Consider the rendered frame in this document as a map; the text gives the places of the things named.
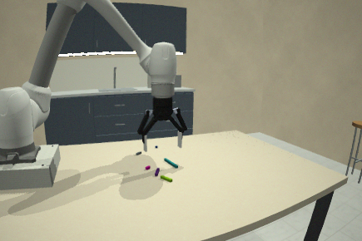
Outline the lime green rod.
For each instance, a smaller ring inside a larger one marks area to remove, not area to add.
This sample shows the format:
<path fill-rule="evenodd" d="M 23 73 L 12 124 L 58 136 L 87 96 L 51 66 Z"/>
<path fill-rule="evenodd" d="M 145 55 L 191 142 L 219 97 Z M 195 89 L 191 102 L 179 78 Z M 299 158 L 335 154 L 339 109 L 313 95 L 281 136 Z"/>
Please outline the lime green rod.
<path fill-rule="evenodd" d="M 172 182 L 171 178 L 165 177 L 164 175 L 161 175 L 161 179 Z"/>

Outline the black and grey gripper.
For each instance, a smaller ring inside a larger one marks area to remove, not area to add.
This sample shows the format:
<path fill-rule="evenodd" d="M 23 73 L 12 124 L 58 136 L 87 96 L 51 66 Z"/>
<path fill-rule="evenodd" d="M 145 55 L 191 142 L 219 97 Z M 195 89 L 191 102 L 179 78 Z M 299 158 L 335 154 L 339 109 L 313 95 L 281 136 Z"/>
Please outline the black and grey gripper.
<path fill-rule="evenodd" d="M 167 107 L 167 108 L 162 108 L 162 107 Z M 171 116 L 173 112 L 176 114 L 177 119 L 179 120 L 179 122 L 181 124 L 181 127 L 176 123 L 176 121 Z M 151 113 L 153 113 L 154 116 L 151 118 L 151 121 L 148 123 L 148 125 L 144 129 Z M 153 118 L 154 119 L 156 118 L 156 119 L 154 120 Z M 137 133 L 139 135 L 142 135 L 143 150 L 145 152 L 147 152 L 146 134 L 149 132 L 149 130 L 154 126 L 154 124 L 157 121 L 167 121 L 168 119 L 179 130 L 177 146 L 179 148 L 182 148 L 182 136 L 183 136 L 184 130 L 187 130 L 187 127 L 186 127 L 185 122 L 182 119 L 180 109 L 179 108 L 172 109 L 172 97 L 170 97 L 170 98 L 155 98 L 154 97 L 153 98 L 153 110 L 152 111 L 145 110 L 145 115 L 144 115 L 142 122 L 139 126 L 139 129 L 137 131 Z"/>

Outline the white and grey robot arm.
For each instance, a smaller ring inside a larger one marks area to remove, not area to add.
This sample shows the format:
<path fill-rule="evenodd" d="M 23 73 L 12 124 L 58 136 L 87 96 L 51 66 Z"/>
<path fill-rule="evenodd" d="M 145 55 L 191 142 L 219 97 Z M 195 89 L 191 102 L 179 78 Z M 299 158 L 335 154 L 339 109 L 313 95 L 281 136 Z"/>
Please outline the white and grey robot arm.
<path fill-rule="evenodd" d="M 52 93 L 48 85 L 72 21 L 86 3 L 96 9 L 139 56 L 139 64 L 151 76 L 151 95 L 155 98 L 175 95 L 174 45 L 159 42 L 153 48 L 148 47 L 110 0 L 57 0 L 29 81 L 22 88 L 0 90 L 0 165 L 37 161 L 41 146 L 34 145 L 33 132 L 49 116 Z"/>

